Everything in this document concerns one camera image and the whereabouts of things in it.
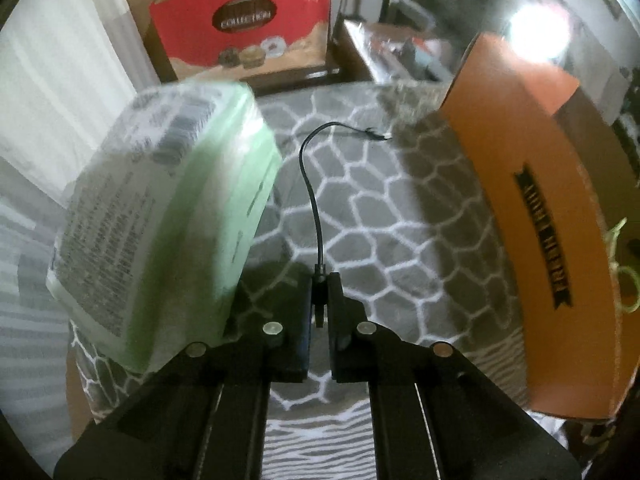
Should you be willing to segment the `light green wipes pack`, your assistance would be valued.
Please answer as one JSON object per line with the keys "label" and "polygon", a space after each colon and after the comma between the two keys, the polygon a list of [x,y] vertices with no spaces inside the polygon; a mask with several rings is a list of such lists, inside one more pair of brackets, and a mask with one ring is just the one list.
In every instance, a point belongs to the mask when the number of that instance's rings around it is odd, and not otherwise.
{"label": "light green wipes pack", "polygon": [[191,342],[220,344],[281,162],[247,84],[140,92],[73,185],[49,292],[135,373]]}

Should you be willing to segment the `orange cardboard fruit box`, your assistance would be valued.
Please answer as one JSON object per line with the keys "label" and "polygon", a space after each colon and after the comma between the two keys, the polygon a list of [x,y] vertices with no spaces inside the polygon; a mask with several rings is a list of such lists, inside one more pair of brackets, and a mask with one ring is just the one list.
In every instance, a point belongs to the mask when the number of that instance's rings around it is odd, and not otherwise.
{"label": "orange cardboard fruit box", "polygon": [[440,117],[495,215],[524,318],[530,407],[610,419],[639,370],[639,187],[579,81],[478,35]]}

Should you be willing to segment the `grey patterned blanket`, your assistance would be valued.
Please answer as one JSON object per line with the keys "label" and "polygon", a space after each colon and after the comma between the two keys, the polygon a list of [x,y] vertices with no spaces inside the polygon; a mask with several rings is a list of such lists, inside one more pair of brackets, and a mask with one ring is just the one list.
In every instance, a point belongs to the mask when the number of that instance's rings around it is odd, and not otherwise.
{"label": "grey patterned blanket", "polygon": [[527,398],[521,306],[471,163],[436,117],[432,84],[340,86],[263,98],[282,156],[222,342],[323,263],[372,322],[461,351]]}

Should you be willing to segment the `red collection gift bag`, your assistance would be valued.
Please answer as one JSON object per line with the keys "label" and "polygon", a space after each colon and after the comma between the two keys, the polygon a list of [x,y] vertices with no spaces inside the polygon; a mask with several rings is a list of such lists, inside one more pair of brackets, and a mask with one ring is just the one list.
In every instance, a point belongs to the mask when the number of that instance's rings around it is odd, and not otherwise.
{"label": "red collection gift bag", "polygon": [[178,79],[240,80],[326,64],[331,0],[151,0]]}

